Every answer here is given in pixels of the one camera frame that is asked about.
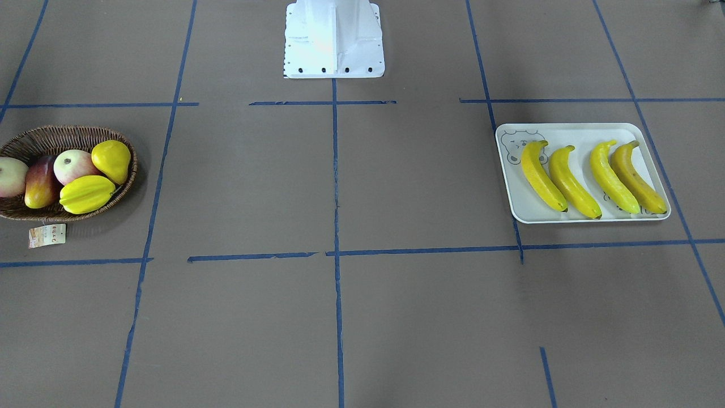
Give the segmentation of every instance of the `white tray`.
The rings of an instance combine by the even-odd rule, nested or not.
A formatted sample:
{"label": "white tray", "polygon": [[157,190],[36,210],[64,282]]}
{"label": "white tray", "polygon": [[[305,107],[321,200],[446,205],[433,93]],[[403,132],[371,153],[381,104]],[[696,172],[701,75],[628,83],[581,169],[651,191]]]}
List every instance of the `white tray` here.
{"label": "white tray", "polygon": [[[576,148],[569,156],[571,172],[599,203],[602,208],[601,219],[589,219],[571,204],[569,211],[565,213],[555,211],[531,188],[521,170],[521,152],[525,142],[542,139],[549,142],[549,145],[542,150],[542,163],[547,173],[549,156],[552,152],[567,144],[572,144]],[[589,154],[597,144],[612,139],[617,141],[617,145],[612,147],[610,154],[624,143],[639,141],[639,148],[634,149],[632,153],[632,163],[639,175],[667,202],[667,213],[652,214],[645,209],[638,214],[627,213],[599,187],[589,167]],[[496,144],[511,213],[525,224],[660,221],[668,218],[672,212],[645,138],[642,132],[630,123],[507,123],[496,129]]]}

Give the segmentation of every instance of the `paper label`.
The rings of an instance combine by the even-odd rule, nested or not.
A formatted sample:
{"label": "paper label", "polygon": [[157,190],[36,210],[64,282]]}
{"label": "paper label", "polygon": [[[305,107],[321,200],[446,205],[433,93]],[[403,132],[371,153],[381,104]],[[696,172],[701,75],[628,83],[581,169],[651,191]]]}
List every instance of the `paper label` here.
{"label": "paper label", "polygon": [[43,225],[42,227],[30,229],[28,248],[54,244],[65,244],[65,224]]}

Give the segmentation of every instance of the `banana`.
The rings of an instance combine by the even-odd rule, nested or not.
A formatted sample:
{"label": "banana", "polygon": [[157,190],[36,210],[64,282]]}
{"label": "banana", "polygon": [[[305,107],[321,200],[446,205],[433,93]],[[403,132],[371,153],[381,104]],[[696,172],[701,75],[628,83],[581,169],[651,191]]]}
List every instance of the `banana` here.
{"label": "banana", "polygon": [[543,147],[549,144],[546,140],[535,140],[526,144],[521,153],[521,168],[523,175],[534,191],[549,207],[556,211],[566,212],[568,205],[566,198],[546,174],[544,167],[539,162],[539,153]]}
{"label": "banana", "polygon": [[602,209],[597,201],[579,183],[569,168],[569,153],[574,150],[571,144],[555,151],[549,159],[551,181],[559,188],[568,202],[580,213],[591,219],[601,219]]}
{"label": "banana", "polygon": [[632,165],[632,150],[638,146],[639,142],[633,140],[617,147],[612,154],[612,169],[645,210],[654,214],[667,213],[665,200],[642,179]]}
{"label": "banana", "polygon": [[609,149],[617,144],[616,140],[599,143],[589,156],[589,164],[594,173],[594,179],[605,193],[619,205],[619,208],[628,213],[639,213],[639,202],[627,187],[619,180],[617,174],[609,164]]}

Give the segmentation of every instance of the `brown woven basket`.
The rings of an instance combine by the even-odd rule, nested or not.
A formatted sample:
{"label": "brown woven basket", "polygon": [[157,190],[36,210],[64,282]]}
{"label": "brown woven basket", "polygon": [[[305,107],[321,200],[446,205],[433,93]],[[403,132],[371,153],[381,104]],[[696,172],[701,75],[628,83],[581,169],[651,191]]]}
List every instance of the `brown woven basket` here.
{"label": "brown woven basket", "polygon": [[97,216],[118,203],[133,184],[138,171],[138,158],[133,145],[120,133],[108,128],[93,126],[44,126],[26,131],[14,137],[0,149],[0,157],[16,158],[28,166],[42,155],[59,155],[68,149],[90,152],[94,146],[106,140],[118,140],[131,152],[128,180],[103,207],[90,213],[71,214],[59,203],[34,210],[25,206],[23,195],[0,197],[0,216],[19,221],[68,222]]}

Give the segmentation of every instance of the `starfruit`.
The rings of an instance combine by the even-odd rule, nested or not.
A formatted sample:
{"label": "starfruit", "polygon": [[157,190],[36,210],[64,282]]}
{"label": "starfruit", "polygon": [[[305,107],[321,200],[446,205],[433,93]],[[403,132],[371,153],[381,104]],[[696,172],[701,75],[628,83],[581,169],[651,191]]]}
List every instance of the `starfruit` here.
{"label": "starfruit", "polygon": [[58,200],[58,191],[62,185],[53,174],[54,161],[55,156],[43,156],[25,174],[23,200],[28,208],[43,208]]}
{"label": "starfruit", "polygon": [[83,176],[60,190],[60,205],[71,214],[98,210],[111,200],[116,186],[103,176]]}
{"label": "starfruit", "polygon": [[107,140],[98,143],[91,151],[91,160],[114,183],[120,185],[126,182],[131,152],[122,142]]}

